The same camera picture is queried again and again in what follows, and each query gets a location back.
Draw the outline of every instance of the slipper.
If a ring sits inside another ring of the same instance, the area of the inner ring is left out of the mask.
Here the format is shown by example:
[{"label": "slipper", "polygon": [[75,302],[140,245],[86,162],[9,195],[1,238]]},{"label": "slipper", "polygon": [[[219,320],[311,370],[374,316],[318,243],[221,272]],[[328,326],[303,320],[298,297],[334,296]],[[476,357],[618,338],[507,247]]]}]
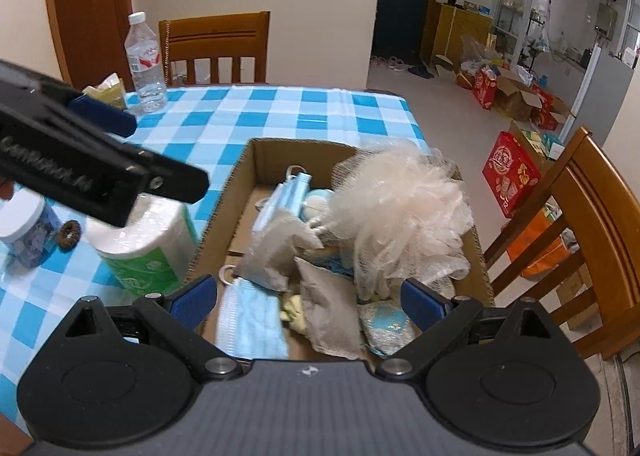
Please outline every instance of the slipper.
[{"label": "slipper", "polygon": [[402,72],[408,68],[408,65],[404,64],[404,61],[396,58],[396,56],[391,56],[388,61],[386,61],[386,65],[394,72]]}]

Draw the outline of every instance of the blue face mask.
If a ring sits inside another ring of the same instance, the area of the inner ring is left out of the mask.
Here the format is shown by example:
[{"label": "blue face mask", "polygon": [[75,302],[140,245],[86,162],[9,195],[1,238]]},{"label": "blue face mask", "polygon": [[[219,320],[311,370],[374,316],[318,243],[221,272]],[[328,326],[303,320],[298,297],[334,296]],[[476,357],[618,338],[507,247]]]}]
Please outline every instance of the blue face mask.
[{"label": "blue face mask", "polygon": [[278,294],[237,277],[223,295],[215,344],[242,359],[289,358]]},{"label": "blue face mask", "polygon": [[298,173],[296,176],[287,178],[285,182],[279,183],[260,210],[260,214],[258,214],[251,229],[252,233],[255,234],[263,230],[278,209],[285,208],[293,216],[299,217],[302,210],[302,202],[309,191],[310,182],[311,175]]}]

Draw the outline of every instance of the white bottle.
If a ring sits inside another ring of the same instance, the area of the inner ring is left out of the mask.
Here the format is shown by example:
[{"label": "white bottle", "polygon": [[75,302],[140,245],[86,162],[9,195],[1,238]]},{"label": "white bottle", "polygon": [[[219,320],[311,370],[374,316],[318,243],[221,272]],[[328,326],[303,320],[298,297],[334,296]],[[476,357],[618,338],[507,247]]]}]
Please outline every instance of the white bottle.
[{"label": "white bottle", "polygon": [[162,60],[158,37],[146,24],[146,14],[135,12],[129,15],[131,28],[124,42],[133,86],[140,99],[140,106],[154,112],[166,105],[166,85],[162,71]]}]

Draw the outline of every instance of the dining table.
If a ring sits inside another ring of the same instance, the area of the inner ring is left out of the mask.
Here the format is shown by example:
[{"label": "dining table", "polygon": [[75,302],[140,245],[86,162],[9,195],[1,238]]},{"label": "dining table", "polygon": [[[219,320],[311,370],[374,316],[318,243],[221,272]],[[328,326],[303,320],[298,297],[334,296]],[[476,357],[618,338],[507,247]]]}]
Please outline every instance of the dining table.
[{"label": "dining table", "polygon": [[[135,107],[138,97],[127,95]],[[400,96],[341,89],[284,86],[197,86],[168,90],[158,112],[140,115],[127,141],[196,165],[209,174],[209,190],[188,205],[202,235],[221,190],[246,142],[253,137],[315,139],[367,146],[381,139],[427,144]],[[86,216],[50,202],[62,223]],[[26,430],[16,402],[20,376],[69,309],[84,295],[107,306],[132,303],[91,245],[81,237],[69,252],[54,250],[39,267],[25,269],[0,244],[0,412]]]}]

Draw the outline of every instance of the chair backrest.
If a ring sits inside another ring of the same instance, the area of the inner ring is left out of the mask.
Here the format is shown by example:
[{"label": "chair backrest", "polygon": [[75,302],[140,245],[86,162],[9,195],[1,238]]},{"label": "chair backrest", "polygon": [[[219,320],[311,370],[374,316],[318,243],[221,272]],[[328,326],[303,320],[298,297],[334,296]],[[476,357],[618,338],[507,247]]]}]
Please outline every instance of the chair backrest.
[{"label": "chair backrest", "polygon": [[574,345],[583,357],[606,358],[640,337],[640,205],[603,151],[580,128],[555,165],[484,253],[487,267],[505,252],[553,196],[562,216],[492,282],[497,295],[558,235],[570,227],[580,246],[522,297],[541,299],[587,264],[593,286],[552,312],[562,324],[597,303],[603,326]]},{"label": "chair backrest", "polygon": [[159,23],[167,86],[174,86],[172,62],[186,61],[187,84],[196,84],[195,59],[210,59],[211,83],[220,82],[218,58],[232,58],[231,82],[240,82],[241,58],[255,58],[254,82],[266,82],[269,12],[229,14]]}]

